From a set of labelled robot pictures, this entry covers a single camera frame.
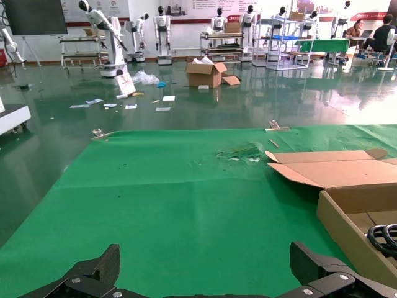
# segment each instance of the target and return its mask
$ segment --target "plastic bag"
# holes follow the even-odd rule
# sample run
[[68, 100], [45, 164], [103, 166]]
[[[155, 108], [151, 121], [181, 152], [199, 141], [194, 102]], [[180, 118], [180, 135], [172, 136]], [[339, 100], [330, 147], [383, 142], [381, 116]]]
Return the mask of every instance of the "plastic bag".
[[134, 84], [142, 83], [144, 85], [158, 84], [160, 80], [153, 74], [147, 74], [143, 70], [140, 70], [132, 77]]

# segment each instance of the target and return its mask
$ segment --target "cardboard box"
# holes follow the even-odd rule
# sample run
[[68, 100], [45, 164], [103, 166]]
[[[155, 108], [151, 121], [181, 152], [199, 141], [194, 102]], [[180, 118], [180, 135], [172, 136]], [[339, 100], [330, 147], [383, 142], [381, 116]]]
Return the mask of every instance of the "cardboard box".
[[237, 23], [226, 23], [225, 25], [225, 33], [240, 33], [241, 32], [241, 24]]
[[222, 72], [226, 70], [223, 63], [214, 65], [188, 63], [185, 72], [188, 76], [189, 86], [208, 85], [210, 88], [215, 88], [222, 83]]
[[324, 189], [317, 215], [358, 273], [397, 288], [397, 262], [364, 235], [397, 223], [397, 158], [379, 160], [387, 155], [382, 149], [266, 154], [287, 179]]
[[303, 21], [304, 18], [305, 18], [305, 14], [301, 14], [300, 12], [297, 11], [290, 12], [290, 20], [297, 20], [301, 22]]

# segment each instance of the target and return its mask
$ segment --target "open cardboard box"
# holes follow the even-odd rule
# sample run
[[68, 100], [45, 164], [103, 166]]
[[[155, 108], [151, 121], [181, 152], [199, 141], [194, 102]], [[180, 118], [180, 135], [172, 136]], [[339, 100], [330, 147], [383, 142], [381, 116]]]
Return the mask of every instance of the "open cardboard box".
[[397, 223], [397, 158], [382, 149], [270, 153], [269, 165], [291, 181], [324, 189], [317, 215], [362, 276], [397, 289], [397, 262], [385, 258], [365, 234]]

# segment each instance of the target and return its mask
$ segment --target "green floor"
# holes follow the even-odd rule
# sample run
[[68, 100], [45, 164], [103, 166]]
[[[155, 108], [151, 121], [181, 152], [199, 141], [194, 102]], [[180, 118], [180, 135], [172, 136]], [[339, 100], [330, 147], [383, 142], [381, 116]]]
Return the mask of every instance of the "green floor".
[[[91, 131], [228, 129], [319, 124], [393, 124], [396, 122], [395, 75], [368, 68], [342, 71], [317, 66], [306, 71], [266, 71], [245, 66], [230, 69], [242, 79], [237, 88], [222, 86], [200, 92], [187, 87], [185, 63], [158, 67], [130, 66], [133, 75], [144, 68], [167, 86], [136, 85], [143, 97], [115, 100], [112, 79], [98, 70], [71, 70], [68, 78], [59, 65], [17, 69], [15, 80], [0, 70], [0, 96], [5, 103], [26, 102], [32, 119], [29, 132], [0, 136], [0, 246], [40, 202], [63, 171], [87, 147]], [[31, 91], [14, 86], [28, 83]], [[152, 101], [175, 95], [169, 112], [156, 112], [165, 103]], [[104, 110], [69, 109], [72, 104], [101, 98], [105, 102], [137, 103]]]

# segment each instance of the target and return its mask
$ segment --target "green mat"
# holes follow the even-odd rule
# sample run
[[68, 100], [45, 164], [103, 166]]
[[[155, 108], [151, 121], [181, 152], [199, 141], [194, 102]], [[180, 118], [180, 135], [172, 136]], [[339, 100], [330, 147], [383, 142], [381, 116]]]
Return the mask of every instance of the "green mat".
[[[121, 247], [117, 286], [149, 297], [281, 294], [299, 286], [291, 241], [346, 259], [316, 218], [319, 189], [249, 158], [263, 149], [373, 147], [397, 157], [396, 135], [397, 125], [324, 126], [119, 132], [94, 141], [0, 250], [0, 297], [52, 282], [111, 243]], [[255, 147], [242, 150], [247, 144]]]
[[[312, 42], [303, 42], [300, 48], [300, 52], [308, 52], [310, 51]], [[313, 49], [311, 50], [313, 53], [316, 52], [347, 52], [349, 48], [349, 40], [344, 38], [336, 38], [336, 39], [321, 39], [315, 40], [313, 44]]]

